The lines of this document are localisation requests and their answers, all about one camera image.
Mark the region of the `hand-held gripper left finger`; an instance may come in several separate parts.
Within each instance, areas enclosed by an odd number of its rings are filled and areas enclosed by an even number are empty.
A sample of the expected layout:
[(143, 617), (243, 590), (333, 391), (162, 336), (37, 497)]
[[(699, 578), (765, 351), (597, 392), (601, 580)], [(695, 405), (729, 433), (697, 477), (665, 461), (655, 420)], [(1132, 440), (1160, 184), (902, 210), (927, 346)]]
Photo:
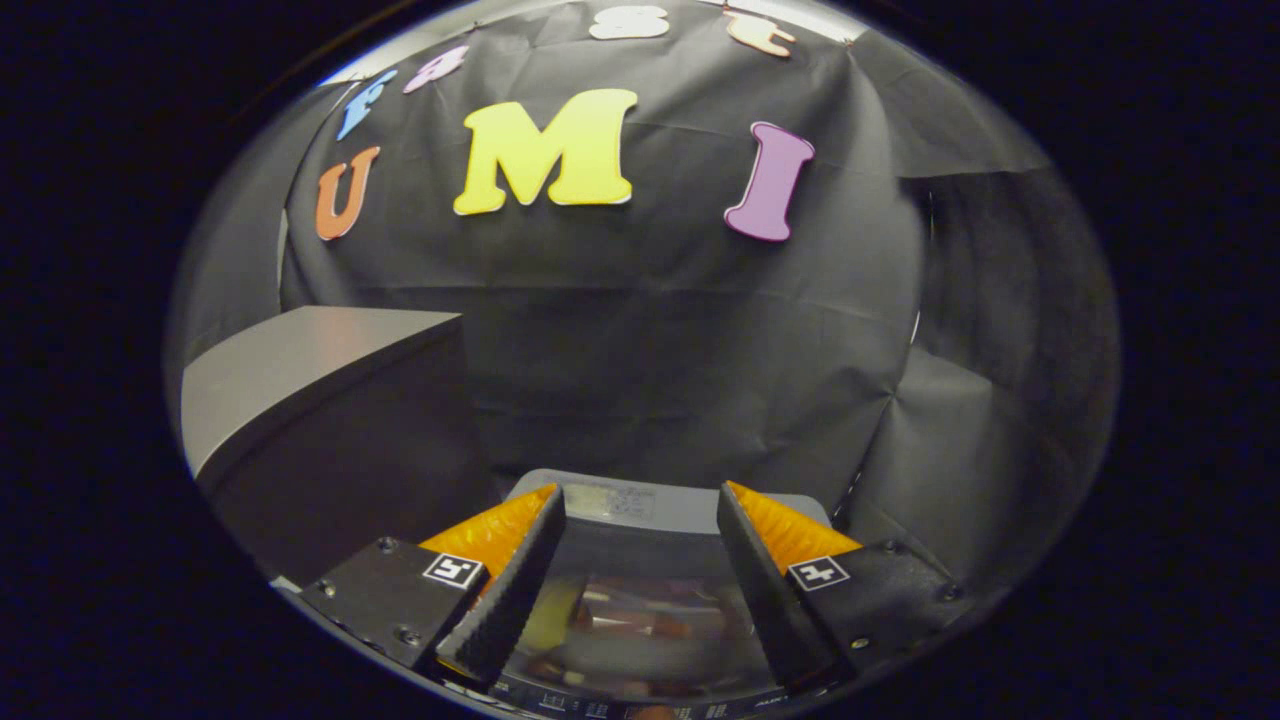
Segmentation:
[(564, 492), (543, 486), (419, 543), (375, 539), (300, 600), (399, 667), (486, 689), (515, 652), (566, 524)]

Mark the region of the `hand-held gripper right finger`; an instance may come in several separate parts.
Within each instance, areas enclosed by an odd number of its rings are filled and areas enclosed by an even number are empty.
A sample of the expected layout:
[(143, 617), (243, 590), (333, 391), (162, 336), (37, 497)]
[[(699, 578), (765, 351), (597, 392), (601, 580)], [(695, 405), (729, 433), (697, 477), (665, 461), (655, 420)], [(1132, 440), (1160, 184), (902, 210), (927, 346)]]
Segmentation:
[(870, 685), (972, 623), (969, 591), (899, 542), (863, 544), (733, 482), (719, 488), (716, 521), (787, 691)]

